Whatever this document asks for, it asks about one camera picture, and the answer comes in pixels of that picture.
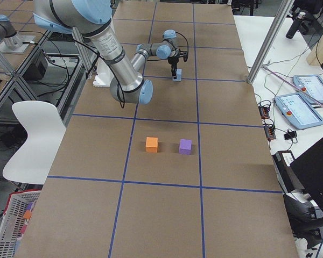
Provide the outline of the light blue foam block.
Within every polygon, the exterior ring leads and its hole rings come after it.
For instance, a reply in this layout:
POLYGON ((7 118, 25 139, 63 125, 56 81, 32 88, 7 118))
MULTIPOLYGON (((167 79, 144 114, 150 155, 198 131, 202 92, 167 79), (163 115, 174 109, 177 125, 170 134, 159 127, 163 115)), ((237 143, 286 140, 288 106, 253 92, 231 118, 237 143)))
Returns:
POLYGON ((182 70, 177 69, 177 78, 173 78, 172 81, 180 82, 182 78, 182 70))

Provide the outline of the purple foam block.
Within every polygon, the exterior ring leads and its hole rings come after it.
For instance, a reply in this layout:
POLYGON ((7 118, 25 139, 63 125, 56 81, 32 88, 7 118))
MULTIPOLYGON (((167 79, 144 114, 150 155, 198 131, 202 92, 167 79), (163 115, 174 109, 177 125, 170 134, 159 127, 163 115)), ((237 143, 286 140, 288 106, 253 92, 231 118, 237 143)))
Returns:
POLYGON ((192 140, 180 139, 179 154, 191 155, 192 152, 192 140))

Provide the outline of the orange foam block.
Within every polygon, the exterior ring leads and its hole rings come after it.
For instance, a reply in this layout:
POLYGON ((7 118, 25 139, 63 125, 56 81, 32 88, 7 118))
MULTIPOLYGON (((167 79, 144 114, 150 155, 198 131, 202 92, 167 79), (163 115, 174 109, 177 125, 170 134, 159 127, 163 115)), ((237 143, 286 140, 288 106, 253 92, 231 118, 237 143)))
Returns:
POLYGON ((158 138, 157 137, 147 137, 145 142, 145 150, 148 153, 158 152, 158 138))

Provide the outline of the teach pendant near table edge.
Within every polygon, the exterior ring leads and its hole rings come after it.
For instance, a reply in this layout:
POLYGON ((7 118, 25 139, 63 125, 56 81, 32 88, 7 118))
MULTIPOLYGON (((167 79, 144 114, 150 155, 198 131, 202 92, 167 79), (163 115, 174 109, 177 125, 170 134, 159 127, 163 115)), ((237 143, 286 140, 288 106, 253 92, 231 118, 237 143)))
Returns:
POLYGON ((299 93, 275 97, 276 106, 296 129, 304 130, 323 125, 323 118, 299 93))

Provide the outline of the teach pendant far from edge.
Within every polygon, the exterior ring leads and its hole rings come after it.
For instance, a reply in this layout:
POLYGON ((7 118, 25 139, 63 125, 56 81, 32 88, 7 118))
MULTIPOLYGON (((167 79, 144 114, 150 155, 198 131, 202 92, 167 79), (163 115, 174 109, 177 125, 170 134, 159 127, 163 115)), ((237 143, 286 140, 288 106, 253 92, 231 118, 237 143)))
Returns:
POLYGON ((295 75, 293 76, 293 83, 302 92, 323 103, 323 79, 320 76, 295 75))

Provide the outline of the white plastic chair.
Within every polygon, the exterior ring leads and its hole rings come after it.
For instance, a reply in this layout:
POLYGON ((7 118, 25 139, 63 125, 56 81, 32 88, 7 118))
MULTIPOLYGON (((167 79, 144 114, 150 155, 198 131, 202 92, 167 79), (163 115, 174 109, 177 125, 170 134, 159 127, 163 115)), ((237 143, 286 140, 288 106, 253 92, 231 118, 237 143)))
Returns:
POLYGON ((3 169, 8 181, 43 185, 62 142, 66 127, 51 103, 22 101, 12 105, 27 139, 3 169))

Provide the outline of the metal rod with green tip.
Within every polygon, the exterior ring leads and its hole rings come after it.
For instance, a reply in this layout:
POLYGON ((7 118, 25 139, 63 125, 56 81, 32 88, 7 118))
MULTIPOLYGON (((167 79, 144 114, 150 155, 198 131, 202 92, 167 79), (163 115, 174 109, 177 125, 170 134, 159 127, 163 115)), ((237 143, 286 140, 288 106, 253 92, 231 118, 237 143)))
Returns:
POLYGON ((299 91, 300 93, 304 94, 307 98, 311 99, 313 102, 315 102, 318 106, 323 108, 323 103, 321 103, 320 101, 318 101, 317 99, 315 99, 314 97, 312 97, 311 95, 309 95, 308 93, 305 92, 305 90, 300 89, 299 87, 295 86, 293 83, 287 81, 286 79, 282 78, 281 76, 279 76, 276 72, 270 70, 267 66, 262 65, 262 68, 266 71, 268 71, 269 73, 275 75, 278 79, 282 80, 284 83, 288 84, 289 86, 291 86, 292 88, 294 88, 294 90, 299 91))

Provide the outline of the white perforated basket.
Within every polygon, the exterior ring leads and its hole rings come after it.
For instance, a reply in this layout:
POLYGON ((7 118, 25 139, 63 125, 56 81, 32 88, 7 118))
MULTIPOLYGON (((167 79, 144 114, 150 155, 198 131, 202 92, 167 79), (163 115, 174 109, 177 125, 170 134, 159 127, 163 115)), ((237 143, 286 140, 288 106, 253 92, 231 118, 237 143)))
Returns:
POLYGON ((14 257, 23 236, 27 219, 23 218, 28 209, 40 196, 40 190, 13 192, 9 195, 0 226, 0 257, 14 257))

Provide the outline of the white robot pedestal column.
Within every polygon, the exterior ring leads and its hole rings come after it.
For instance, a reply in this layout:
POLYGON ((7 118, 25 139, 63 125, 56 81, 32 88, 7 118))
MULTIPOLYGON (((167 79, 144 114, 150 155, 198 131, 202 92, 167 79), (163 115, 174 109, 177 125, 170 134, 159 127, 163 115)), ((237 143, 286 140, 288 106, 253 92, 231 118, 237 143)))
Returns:
POLYGON ((96 75, 94 78, 93 86, 109 88, 114 78, 114 74, 101 57, 98 58, 96 66, 96 75))

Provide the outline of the aluminium frame post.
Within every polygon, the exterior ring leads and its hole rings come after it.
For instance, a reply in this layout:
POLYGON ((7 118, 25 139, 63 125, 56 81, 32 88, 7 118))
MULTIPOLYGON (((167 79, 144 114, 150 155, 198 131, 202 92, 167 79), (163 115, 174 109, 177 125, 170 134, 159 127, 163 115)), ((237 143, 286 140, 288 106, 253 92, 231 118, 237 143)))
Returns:
POLYGON ((293 6, 294 0, 283 0, 261 45, 261 48, 255 58, 250 73, 247 77, 247 83, 253 84, 262 64, 288 14, 293 6))

